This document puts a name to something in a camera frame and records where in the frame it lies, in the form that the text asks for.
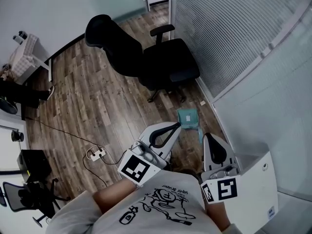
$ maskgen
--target white power strip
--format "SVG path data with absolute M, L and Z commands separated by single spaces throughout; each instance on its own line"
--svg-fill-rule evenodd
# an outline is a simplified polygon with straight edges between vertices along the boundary
M 91 154 L 90 158 L 92 161 L 97 161 L 99 158 L 103 157 L 106 155 L 106 152 L 103 148 L 100 150 L 97 150 L 95 153 Z

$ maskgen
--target checkered tablecloth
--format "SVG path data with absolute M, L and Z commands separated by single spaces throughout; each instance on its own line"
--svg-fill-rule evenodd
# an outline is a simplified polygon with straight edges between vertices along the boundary
M 30 67 L 35 67 L 33 50 L 37 40 L 38 37 L 29 34 L 27 39 L 12 54 L 10 63 L 14 80 L 22 76 Z

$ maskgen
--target chair armrest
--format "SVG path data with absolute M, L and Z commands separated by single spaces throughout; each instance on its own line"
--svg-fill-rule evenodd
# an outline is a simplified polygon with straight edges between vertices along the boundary
M 178 72 L 174 72 L 169 75 L 169 78 L 172 82 L 181 82 L 191 79 L 196 79 L 200 75 L 198 68 L 189 68 L 184 69 Z
M 172 24 L 167 24 L 167 25 L 163 25 L 163 26 L 159 26 L 155 29 L 152 29 L 150 31 L 151 37 L 157 36 L 159 34 L 163 34 L 169 31 L 174 30 L 175 27 Z

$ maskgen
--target t-shirt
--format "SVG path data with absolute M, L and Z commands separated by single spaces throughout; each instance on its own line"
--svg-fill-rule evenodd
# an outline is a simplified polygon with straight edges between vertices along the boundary
M 89 192 L 51 219 L 46 234 L 221 234 L 206 215 L 201 188 L 187 174 L 160 171 L 105 214 Z M 239 234 L 235 225 L 223 233 Z

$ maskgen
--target cartoon print on shirt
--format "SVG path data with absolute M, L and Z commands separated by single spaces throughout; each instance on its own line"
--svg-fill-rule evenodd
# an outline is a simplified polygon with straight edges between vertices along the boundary
M 191 225 L 192 222 L 188 219 L 195 219 L 196 217 L 186 213 L 184 203 L 188 203 L 188 200 L 182 194 L 165 189 L 155 189 L 153 194 L 147 194 L 143 200 L 131 206 L 119 222 L 124 225 L 130 224 L 138 212 L 138 206 L 142 205 L 143 210 L 148 213 L 156 210 L 164 214 L 168 220 Z

